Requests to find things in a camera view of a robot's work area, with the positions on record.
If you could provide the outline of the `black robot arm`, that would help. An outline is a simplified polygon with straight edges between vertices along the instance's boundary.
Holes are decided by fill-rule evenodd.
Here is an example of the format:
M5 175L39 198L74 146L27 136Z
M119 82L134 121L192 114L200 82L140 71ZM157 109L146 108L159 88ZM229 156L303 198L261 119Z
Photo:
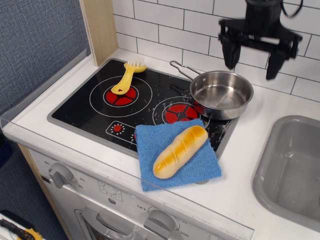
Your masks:
M269 53L266 79L275 79L284 62L296 58L303 39L282 25L281 13L293 18L302 6L303 1L295 13L288 15L282 0L247 0L244 19L221 19L218 39L226 67L235 68L245 46Z

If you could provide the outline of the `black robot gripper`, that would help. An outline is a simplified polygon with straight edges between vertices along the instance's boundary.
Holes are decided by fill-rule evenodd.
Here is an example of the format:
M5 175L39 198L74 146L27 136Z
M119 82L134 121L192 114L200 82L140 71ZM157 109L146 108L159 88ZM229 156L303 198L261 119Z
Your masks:
M245 46L270 53L266 79L275 79L284 62L297 56L303 39L282 25L281 14L293 18L302 6L300 3L296 12L288 15L282 0L247 0L245 18L221 19L218 39L226 67L235 68Z

